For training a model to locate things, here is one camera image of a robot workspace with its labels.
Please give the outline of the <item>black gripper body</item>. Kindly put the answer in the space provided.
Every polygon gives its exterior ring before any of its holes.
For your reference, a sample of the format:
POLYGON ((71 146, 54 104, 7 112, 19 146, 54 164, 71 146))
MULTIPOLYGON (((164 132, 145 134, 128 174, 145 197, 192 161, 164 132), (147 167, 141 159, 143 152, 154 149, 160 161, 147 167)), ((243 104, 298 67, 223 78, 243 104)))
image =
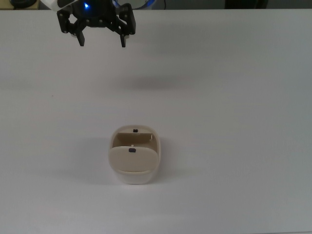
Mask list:
POLYGON ((76 18, 71 28, 119 28, 120 20, 112 0, 77 0, 70 5, 70 15, 76 18))

